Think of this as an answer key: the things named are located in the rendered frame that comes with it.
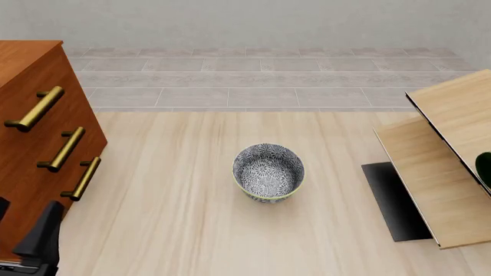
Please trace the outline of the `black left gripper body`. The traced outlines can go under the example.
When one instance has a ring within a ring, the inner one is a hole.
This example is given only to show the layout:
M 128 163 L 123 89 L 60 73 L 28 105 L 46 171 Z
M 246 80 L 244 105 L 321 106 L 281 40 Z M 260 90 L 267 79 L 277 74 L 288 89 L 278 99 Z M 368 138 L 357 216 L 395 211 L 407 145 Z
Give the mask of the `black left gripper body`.
M 59 258 L 40 264 L 22 264 L 20 260 L 0 259 L 0 276 L 56 276 Z

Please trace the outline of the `pale wooden wine rack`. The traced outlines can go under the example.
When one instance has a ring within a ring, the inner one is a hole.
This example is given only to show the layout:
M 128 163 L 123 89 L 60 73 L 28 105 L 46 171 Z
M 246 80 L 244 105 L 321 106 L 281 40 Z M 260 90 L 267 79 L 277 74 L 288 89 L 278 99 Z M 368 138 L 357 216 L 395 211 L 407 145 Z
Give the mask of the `pale wooden wine rack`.
M 418 116 L 375 135 L 440 248 L 491 242 L 491 181 L 476 158 L 491 155 L 491 70 L 406 95 Z

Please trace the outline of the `dark green wine bottle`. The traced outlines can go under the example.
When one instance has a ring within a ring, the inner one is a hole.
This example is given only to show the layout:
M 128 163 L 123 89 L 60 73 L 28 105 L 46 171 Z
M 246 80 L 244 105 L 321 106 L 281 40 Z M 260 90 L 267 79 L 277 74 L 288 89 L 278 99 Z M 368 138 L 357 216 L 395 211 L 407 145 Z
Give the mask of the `dark green wine bottle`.
M 491 189 L 491 152 L 479 154 L 475 160 L 475 167 L 484 185 Z

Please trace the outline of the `orange-brown wooden cabinet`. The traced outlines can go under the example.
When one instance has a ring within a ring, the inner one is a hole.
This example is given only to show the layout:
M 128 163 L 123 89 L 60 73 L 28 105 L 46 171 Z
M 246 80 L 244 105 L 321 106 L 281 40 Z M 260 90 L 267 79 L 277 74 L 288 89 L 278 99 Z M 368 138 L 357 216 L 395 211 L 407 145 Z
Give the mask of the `orange-brown wooden cabinet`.
M 64 96 L 28 132 L 4 126 L 20 120 L 40 100 L 38 91 L 62 87 Z M 64 131 L 86 133 L 59 172 L 38 168 L 64 145 Z M 69 208 L 60 197 L 75 188 L 82 161 L 100 156 L 106 137 L 60 41 L 0 41 L 0 197 L 10 202 L 0 221 L 0 259 L 16 260 L 15 246 L 34 227 L 51 201 Z

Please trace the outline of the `patterned grey-white bowl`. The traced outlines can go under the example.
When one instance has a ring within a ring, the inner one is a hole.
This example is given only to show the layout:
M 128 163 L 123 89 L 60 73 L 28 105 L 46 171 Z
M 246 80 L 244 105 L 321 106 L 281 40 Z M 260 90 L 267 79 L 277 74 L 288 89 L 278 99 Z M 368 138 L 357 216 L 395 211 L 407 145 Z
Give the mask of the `patterned grey-white bowl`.
M 271 143 L 248 146 L 238 153 L 232 174 L 239 188 L 256 202 L 273 204 L 291 197 L 302 185 L 305 168 L 290 149 Z

